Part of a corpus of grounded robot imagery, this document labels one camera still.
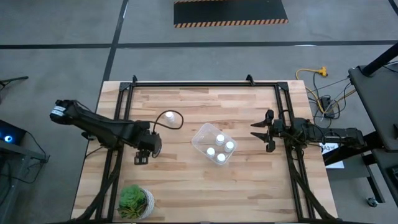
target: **paper sheet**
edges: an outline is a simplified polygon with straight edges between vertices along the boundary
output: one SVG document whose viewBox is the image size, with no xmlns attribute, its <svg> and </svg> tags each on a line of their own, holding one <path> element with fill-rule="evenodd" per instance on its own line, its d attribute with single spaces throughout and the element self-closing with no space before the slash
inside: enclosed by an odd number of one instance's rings
<svg viewBox="0 0 398 224">
<path fill-rule="evenodd" d="M 319 143 L 319 145 L 323 149 L 322 154 L 325 154 L 327 152 L 333 151 L 338 148 L 337 143 L 326 143 L 326 144 Z M 339 161 L 334 164 L 330 164 L 330 165 L 326 166 L 326 168 L 327 169 L 344 169 L 344 164 L 343 164 L 343 161 Z"/>
</svg>

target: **clear plastic container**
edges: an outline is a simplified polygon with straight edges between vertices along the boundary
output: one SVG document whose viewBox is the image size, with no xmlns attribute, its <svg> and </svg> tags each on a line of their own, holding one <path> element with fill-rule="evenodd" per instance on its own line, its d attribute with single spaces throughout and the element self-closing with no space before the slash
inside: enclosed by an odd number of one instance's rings
<svg viewBox="0 0 398 224">
<path fill-rule="evenodd" d="M 216 144 L 216 138 L 219 134 L 222 134 L 224 136 L 224 141 L 223 143 L 219 146 Z M 234 147 L 231 151 L 227 152 L 225 150 L 225 144 L 227 142 L 232 142 L 234 144 Z M 232 153 L 235 151 L 237 148 L 238 144 L 234 139 L 229 137 L 227 134 L 223 133 L 220 131 L 218 128 L 214 127 L 212 124 L 206 123 L 204 124 L 197 134 L 192 138 L 192 144 L 195 146 L 196 149 L 198 149 L 203 155 L 205 155 L 207 158 L 212 160 L 213 162 L 223 165 L 226 164 L 228 159 L 232 156 Z M 215 155 L 214 156 L 208 156 L 207 155 L 207 149 L 212 147 L 215 150 Z M 224 154 L 225 155 L 225 160 L 224 162 L 219 162 L 217 157 L 219 154 Z"/>
</svg>

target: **green succulent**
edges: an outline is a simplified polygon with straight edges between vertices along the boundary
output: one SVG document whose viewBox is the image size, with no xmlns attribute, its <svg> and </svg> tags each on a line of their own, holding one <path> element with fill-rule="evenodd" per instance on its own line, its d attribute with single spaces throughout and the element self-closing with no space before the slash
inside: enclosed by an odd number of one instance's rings
<svg viewBox="0 0 398 224">
<path fill-rule="evenodd" d="M 118 208 L 118 212 L 122 218 L 137 219 L 145 211 L 146 206 L 146 196 L 138 185 L 122 189 Z"/>
</svg>

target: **yellow extension cord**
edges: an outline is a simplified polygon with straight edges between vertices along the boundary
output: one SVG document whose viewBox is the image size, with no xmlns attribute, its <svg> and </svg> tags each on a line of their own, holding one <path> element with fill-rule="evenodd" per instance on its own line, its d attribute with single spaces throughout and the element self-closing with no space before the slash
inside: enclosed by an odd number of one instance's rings
<svg viewBox="0 0 398 224">
<path fill-rule="evenodd" d="M 301 68 L 301 69 L 298 69 L 298 70 L 296 71 L 296 79 L 297 79 L 297 80 L 300 80 L 300 79 L 299 79 L 299 72 L 301 72 L 301 71 L 316 72 L 316 73 L 320 74 L 320 75 L 323 76 L 323 77 L 327 77 L 327 76 L 328 76 L 328 74 L 327 74 L 327 72 L 326 72 L 326 67 L 322 67 L 322 68 L 319 69 L 319 70 Z M 314 94 L 313 90 L 310 90 L 308 87 L 305 87 L 305 89 L 307 89 L 307 90 L 313 95 L 313 97 L 315 97 L 315 101 L 316 101 L 317 104 L 318 104 L 319 110 L 320 110 L 323 114 L 325 114 L 325 111 L 324 111 L 323 108 L 322 108 L 322 105 L 321 105 L 321 103 L 320 103 L 320 100 L 319 100 L 319 98 L 316 96 L 316 94 Z M 338 99 L 338 100 L 336 101 L 336 103 L 335 103 L 329 110 L 332 110 L 335 106 L 338 105 L 338 103 L 339 103 L 341 100 L 343 100 L 344 98 L 347 98 L 348 96 L 352 95 L 352 94 L 355 93 L 355 92 L 356 92 L 356 90 L 351 90 L 350 92 L 348 92 L 347 94 L 345 94 L 344 96 L 342 96 L 340 99 Z"/>
</svg>

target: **white pot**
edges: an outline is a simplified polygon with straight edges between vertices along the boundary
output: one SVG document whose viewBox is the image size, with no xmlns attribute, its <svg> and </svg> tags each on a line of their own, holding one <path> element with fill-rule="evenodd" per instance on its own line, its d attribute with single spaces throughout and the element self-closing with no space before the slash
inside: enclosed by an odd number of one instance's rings
<svg viewBox="0 0 398 224">
<path fill-rule="evenodd" d="M 146 189 L 142 189 L 142 191 L 144 192 L 147 199 L 147 207 L 145 208 L 145 211 L 142 213 L 142 215 L 135 219 L 135 221 L 147 218 L 155 208 L 154 196 Z"/>
</svg>

